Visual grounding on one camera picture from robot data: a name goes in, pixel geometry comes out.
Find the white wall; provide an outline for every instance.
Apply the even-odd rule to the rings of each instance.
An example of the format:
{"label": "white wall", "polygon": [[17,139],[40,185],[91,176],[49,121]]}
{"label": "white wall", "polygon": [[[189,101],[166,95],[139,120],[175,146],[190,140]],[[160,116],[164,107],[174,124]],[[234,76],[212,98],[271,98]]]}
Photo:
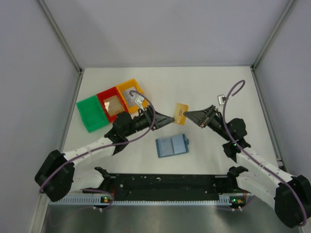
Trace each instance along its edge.
{"label": "white wall", "polygon": [[34,0],[2,0],[0,31],[0,232],[23,233],[35,174],[59,146],[77,73]]}
{"label": "white wall", "polygon": [[258,68],[289,171],[311,179],[311,1],[300,0]]}
{"label": "white wall", "polygon": [[251,65],[287,0],[46,0],[82,67]]}

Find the orange box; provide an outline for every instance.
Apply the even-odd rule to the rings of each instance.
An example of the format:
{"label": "orange box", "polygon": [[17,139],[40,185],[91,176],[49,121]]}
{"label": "orange box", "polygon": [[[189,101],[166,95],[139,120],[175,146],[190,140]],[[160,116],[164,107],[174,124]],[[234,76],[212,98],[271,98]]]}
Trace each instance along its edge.
{"label": "orange box", "polygon": [[[143,90],[141,87],[138,85],[137,81],[135,79],[131,79],[129,81],[126,81],[124,83],[121,83],[116,86],[117,90],[121,94],[123,101],[128,109],[129,113],[134,113],[138,111],[139,107],[135,104],[135,99],[136,96],[134,95],[133,97],[130,96],[129,92],[130,90],[136,90],[142,94],[144,94]],[[142,106],[145,108],[148,106],[148,101],[144,100],[142,102]]]}

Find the white table surface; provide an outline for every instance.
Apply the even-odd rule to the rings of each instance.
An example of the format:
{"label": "white table surface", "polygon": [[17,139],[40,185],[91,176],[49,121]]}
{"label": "white table surface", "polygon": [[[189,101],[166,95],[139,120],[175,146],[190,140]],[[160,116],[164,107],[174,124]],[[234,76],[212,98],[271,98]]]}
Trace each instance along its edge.
{"label": "white table surface", "polygon": [[[189,105],[189,111],[205,109],[211,104],[218,106],[217,96],[226,95],[232,85],[245,79],[242,91],[227,105],[226,120],[228,122],[236,117],[244,119],[248,132],[246,141],[259,155],[277,165],[249,67],[87,68],[77,101],[132,78],[137,80],[156,111],[168,116],[173,116],[177,102]],[[111,126],[88,133],[75,107],[64,151],[96,141]],[[159,159],[155,140],[181,133],[185,133],[190,140],[190,152]],[[201,129],[187,119],[184,126],[172,123],[150,132],[141,140],[129,144],[122,152],[103,158],[89,167],[101,166],[110,173],[226,174],[231,166],[237,164],[223,152],[222,144],[225,142],[210,128]]]}

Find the yellow card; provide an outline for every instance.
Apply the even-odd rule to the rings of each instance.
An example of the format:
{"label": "yellow card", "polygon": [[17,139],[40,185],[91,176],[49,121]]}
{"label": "yellow card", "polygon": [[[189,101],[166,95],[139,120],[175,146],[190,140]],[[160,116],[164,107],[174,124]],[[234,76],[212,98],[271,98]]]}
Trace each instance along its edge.
{"label": "yellow card", "polygon": [[174,118],[175,124],[179,125],[184,125],[186,122],[186,117],[184,116],[184,112],[188,111],[189,106],[182,104],[182,103],[177,103],[175,107],[175,113],[174,113]]}

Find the green box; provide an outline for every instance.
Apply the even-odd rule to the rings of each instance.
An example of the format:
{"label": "green box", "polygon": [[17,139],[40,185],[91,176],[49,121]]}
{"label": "green box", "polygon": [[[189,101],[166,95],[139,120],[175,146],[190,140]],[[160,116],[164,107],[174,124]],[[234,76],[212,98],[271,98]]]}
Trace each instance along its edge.
{"label": "green box", "polygon": [[109,124],[96,95],[77,102],[77,107],[89,133]]}

